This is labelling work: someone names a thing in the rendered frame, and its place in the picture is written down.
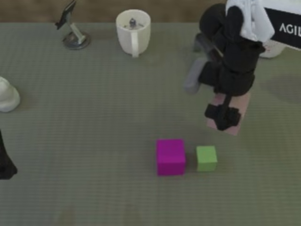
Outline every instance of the purple block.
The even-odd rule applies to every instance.
[[[159,176],[182,175],[185,172],[185,163],[183,140],[157,140],[157,171]]]

